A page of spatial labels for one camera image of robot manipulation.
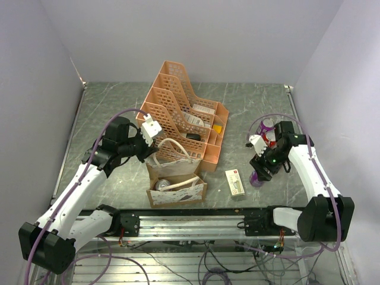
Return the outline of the purple soda can front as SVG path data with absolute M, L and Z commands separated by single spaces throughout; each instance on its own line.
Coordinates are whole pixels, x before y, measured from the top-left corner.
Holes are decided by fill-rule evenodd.
M 256 187 L 256 188 L 262 187 L 262 185 L 263 185 L 263 181 L 260 181 L 258 179 L 258 174 L 257 174 L 257 172 L 255 170 L 251 173 L 251 175 L 249 177 L 249 183 L 253 187 Z

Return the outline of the red soda can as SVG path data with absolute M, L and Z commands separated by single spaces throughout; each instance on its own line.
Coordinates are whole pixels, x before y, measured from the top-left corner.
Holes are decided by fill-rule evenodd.
M 268 131 L 262 137 L 268 147 L 274 148 L 276 146 L 276 136 L 274 131 Z

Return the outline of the purple Fanta can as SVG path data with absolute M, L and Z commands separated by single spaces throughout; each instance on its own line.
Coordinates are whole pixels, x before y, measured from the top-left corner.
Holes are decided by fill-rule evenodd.
M 160 191 L 162 188 L 170 186 L 170 182 L 166 179 L 160 179 L 155 184 L 155 189 Z

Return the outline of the brown canvas tote bag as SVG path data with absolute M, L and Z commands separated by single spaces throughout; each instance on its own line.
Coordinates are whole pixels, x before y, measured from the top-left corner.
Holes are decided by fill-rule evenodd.
M 150 187 L 146 190 L 151 208 L 185 205 L 204 201 L 207 183 L 198 175 L 202 160 L 185 154 L 184 159 L 160 163 L 153 154 L 153 162 L 146 163 Z M 160 179 L 166 179 L 170 186 L 155 189 Z

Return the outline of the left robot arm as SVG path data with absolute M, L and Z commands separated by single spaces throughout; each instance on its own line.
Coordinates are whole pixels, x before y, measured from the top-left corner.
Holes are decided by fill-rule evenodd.
M 23 258 L 54 274 L 62 274 L 73 262 L 75 254 L 100 234 L 116 235 L 121 229 L 119 210 L 98 206 L 79 221 L 77 217 L 95 190 L 122 164 L 136 157 L 140 162 L 155 153 L 155 139 L 162 128 L 151 115 L 129 136 L 135 125 L 122 116 L 107 124 L 101 138 L 89 148 L 72 181 L 58 199 L 33 224 L 25 222 L 18 231 Z

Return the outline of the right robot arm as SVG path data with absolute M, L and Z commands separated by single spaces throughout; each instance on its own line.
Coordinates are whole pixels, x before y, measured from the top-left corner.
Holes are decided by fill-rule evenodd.
M 263 231 L 274 235 L 288 228 L 304 242 L 343 242 L 347 238 L 354 202 L 344 197 L 329 180 L 318 160 L 310 137 L 295 133 L 290 121 L 274 125 L 275 147 L 269 147 L 260 135 L 248 136 L 247 147 L 255 150 L 250 165 L 260 182 L 269 182 L 280 169 L 295 169 L 306 191 L 308 203 L 301 210 L 274 206 L 262 219 Z

